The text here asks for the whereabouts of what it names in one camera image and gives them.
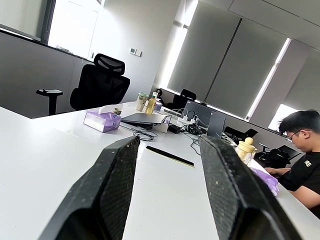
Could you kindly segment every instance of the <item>black hair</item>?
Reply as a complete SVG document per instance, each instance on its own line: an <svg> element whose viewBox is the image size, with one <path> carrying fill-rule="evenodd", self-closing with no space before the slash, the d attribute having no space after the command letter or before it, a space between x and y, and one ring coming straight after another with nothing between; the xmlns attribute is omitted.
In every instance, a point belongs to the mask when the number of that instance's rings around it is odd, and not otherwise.
<svg viewBox="0 0 320 240"><path fill-rule="evenodd" d="M158 98L161 97L162 94L164 94L164 92L160 88L158 88L156 92L158 93L158 96L157 96Z"/></svg>
<svg viewBox="0 0 320 240"><path fill-rule="evenodd" d="M312 130L320 134L320 114L316 110L297 111L284 118L279 125L281 135L300 130Z"/></svg>

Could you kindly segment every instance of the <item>man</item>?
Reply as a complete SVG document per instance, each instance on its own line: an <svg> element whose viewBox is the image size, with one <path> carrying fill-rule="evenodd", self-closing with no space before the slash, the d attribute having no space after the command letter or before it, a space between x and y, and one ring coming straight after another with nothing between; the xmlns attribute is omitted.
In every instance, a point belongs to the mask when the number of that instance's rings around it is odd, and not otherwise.
<svg viewBox="0 0 320 240"><path fill-rule="evenodd" d="M292 168L266 168L279 183L320 218L320 114L315 110L298 111L279 125L292 143L306 153Z"/></svg>

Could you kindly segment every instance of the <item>black t-shirt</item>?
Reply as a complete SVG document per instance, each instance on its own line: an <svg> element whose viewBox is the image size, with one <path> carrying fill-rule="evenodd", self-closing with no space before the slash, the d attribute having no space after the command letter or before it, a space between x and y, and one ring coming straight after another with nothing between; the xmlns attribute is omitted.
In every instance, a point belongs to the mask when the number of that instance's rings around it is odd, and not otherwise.
<svg viewBox="0 0 320 240"><path fill-rule="evenodd" d="M305 186L320 195L320 152L306 153L278 180L289 191ZM320 205L312 208L311 212L320 219Z"/></svg>

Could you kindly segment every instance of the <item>gray laptop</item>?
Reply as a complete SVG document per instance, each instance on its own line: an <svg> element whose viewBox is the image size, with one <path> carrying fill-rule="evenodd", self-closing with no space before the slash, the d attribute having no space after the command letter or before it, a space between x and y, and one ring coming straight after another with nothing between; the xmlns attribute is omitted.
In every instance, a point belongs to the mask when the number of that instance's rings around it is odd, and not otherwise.
<svg viewBox="0 0 320 240"><path fill-rule="evenodd" d="M142 124L142 125L160 125L166 115L162 114L146 114L146 113L134 113L121 119L121 122L127 124Z"/></svg>
<svg viewBox="0 0 320 240"><path fill-rule="evenodd" d="M207 128L210 122L210 117L211 117L211 113L214 111L212 108L202 105L200 103L194 102L194 101L188 101L185 105L185 108L188 110L188 112L190 111L194 111L195 114L199 117L199 119L201 120L200 122L200 126ZM193 112L188 114L188 121L190 121L191 119L194 118L194 114Z"/></svg>
<svg viewBox="0 0 320 240"><path fill-rule="evenodd" d="M226 117L223 113L212 110L207 135L215 139L221 139L225 122Z"/></svg>

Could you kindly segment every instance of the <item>purple bag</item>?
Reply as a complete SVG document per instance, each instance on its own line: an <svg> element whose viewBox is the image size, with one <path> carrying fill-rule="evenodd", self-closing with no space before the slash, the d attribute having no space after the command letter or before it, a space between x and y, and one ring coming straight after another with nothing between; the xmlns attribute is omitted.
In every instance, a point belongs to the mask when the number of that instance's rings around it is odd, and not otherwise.
<svg viewBox="0 0 320 240"><path fill-rule="evenodd" d="M88 111L85 114L83 123L102 133L119 128L121 117L115 113L107 112L98 114L97 112Z"/></svg>
<svg viewBox="0 0 320 240"><path fill-rule="evenodd" d="M250 168L262 181L264 181L270 191L273 193L274 196L277 196L279 194L279 187L278 187L278 180L269 175L268 173L265 173L261 170L255 169L253 167Z"/></svg>

